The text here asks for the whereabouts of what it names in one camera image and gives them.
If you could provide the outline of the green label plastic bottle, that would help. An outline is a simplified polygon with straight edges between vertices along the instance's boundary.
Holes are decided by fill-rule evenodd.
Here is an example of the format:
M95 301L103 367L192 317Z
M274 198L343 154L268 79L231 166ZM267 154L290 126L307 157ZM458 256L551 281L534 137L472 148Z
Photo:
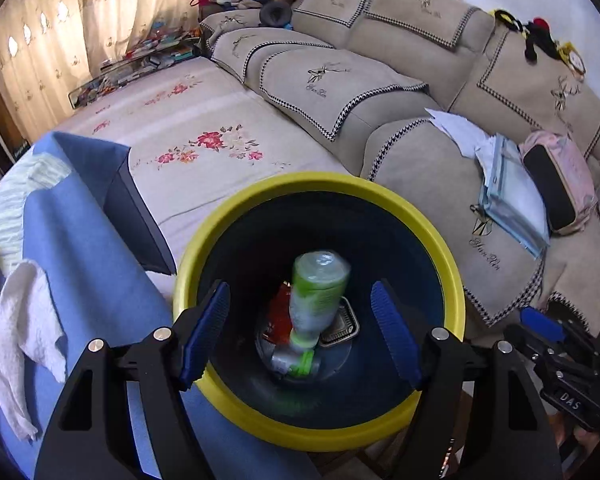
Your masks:
M349 275L349 263L330 250L306 252L294 260L289 304L292 330L288 344L278 344L272 352L274 373L294 380L318 374L322 364L318 340L336 316Z

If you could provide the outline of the red snack wrapper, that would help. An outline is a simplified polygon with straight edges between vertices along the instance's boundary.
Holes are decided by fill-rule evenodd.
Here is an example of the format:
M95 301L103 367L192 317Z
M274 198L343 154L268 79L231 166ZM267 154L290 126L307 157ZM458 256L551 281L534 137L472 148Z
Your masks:
M268 306L268 313L261 330L261 339L269 344L288 344L292 324L289 313L291 286L287 282L280 285L275 297Z

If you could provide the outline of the floral cream floor mat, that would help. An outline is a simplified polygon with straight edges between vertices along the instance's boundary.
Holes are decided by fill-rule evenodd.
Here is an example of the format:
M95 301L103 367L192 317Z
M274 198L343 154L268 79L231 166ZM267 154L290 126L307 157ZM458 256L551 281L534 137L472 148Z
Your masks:
M341 172L302 128L204 58L142 78L71 117L62 132L127 146L129 172L175 263L147 270L168 306L201 222L227 197L292 171ZM43 183L62 162L31 162Z

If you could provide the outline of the blue tablecloth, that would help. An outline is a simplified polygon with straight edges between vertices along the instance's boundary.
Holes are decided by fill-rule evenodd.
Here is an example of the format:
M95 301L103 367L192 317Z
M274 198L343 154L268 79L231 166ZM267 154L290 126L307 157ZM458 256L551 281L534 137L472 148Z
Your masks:
M42 268L50 285L65 334L58 342L68 372L96 337L112 346L132 344L171 325L171 307L145 269L170 274L175 263L131 178L129 151L110 141L50 132L0 181L0 213L13 211L4 192L8 184L34 177L23 172L27 162L62 162L56 165L59 181L33 184L28 179L34 187L15 211L23 220L22 256ZM33 479L42 435L63 384L44 367L24 362L26 405L42 434L34 441L18 439L0 408L0 440L24 478ZM321 479L306 453L246 434L195 386L183 393L183 401L215 478Z

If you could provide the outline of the clear blue document folder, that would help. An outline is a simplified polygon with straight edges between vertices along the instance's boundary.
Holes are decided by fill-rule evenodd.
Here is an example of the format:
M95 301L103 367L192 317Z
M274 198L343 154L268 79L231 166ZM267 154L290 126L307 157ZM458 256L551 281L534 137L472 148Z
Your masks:
M550 244L546 209L517 144L498 133L475 154L483 172L480 208L535 259L540 258Z

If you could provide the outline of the pink pencil pouch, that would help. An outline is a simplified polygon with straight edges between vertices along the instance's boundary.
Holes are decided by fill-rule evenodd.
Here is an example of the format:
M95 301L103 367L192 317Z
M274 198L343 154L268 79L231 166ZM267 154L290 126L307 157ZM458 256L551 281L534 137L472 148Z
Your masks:
M519 145L521 160L538 189L550 230L582 231L597 205L591 171L568 134L535 131Z

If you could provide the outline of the white crumpled tissue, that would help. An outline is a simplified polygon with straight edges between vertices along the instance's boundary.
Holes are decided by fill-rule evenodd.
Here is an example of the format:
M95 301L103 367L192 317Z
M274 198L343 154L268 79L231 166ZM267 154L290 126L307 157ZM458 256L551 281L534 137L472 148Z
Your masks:
M58 348L65 336L44 270L33 260L18 263L0 293L0 408L20 440L33 440L24 386L24 360L66 381L67 361Z

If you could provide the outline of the beige sectional sofa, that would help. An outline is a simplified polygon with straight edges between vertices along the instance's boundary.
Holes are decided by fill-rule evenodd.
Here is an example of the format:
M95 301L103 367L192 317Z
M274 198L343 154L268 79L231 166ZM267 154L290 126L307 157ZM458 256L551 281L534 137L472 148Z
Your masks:
M484 213L475 154L442 124L571 141L600 195L600 99L563 62L528 62L521 34L460 0L296 0L285 28L254 9L201 27L213 62L429 219L478 330L532 306L600 332L600 215L532 254Z

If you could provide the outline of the white paper sheets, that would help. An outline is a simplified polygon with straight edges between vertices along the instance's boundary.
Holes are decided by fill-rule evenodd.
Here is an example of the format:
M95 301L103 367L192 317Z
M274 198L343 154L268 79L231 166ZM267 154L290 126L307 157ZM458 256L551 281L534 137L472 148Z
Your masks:
M487 177L494 161L494 137L463 116L430 108L426 112L430 116L430 122L456 144L460 154L465 158L475 159Z

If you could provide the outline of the beige embroidered curtain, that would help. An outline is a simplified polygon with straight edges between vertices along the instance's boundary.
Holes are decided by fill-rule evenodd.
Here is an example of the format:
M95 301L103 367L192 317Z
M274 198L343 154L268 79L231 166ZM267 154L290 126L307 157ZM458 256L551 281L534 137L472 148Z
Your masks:
M30 142L72 114L69 93L121 60L152 26L191 29L192 0L5 0L0 93Z

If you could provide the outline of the yellow rimmed blue trash bin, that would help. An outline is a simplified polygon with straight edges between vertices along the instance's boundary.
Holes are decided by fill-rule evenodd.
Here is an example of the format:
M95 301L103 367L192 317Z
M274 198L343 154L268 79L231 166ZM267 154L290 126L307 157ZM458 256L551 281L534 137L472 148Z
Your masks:
M284 448L359 448L411 422L422 338L404 315L464 334L441 235L398 194L344 174L283 174L224 200L186 248L174 311L215 282L230 310L198 389Z

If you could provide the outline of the low glass shelf with books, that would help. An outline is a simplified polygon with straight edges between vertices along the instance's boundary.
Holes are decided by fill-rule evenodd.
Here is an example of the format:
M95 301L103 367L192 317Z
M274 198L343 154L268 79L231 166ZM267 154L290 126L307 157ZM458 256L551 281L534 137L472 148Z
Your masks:
M169 28L155 21L150 33L129 47L121 61L105 61L99 74L68 94L73 110L86 107L133 81L201 55L201 28Z

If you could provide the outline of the black yellow plush toy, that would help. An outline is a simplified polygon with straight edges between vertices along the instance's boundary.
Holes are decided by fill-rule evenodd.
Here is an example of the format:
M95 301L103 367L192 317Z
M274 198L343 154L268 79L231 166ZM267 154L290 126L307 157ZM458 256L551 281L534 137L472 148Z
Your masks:
M528 63L535 64L538 62L538 54L535 48L539 48L553 60L560 61L562 59L558 51L558 43L550 34L550 25L544 18L535 18L524 24L518 18L515 18L513 14L502 9L494 10L492 15L509 30L519 32L524 36L524 58Z

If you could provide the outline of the black square tray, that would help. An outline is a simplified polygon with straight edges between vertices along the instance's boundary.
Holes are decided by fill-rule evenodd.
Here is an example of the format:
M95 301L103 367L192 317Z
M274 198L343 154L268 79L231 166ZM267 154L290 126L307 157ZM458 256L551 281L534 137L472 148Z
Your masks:
M346 297L341 297L336 316L332 324L321 333L318 343L323 348L330 348L351 340L359 331L360 323L349 300Z

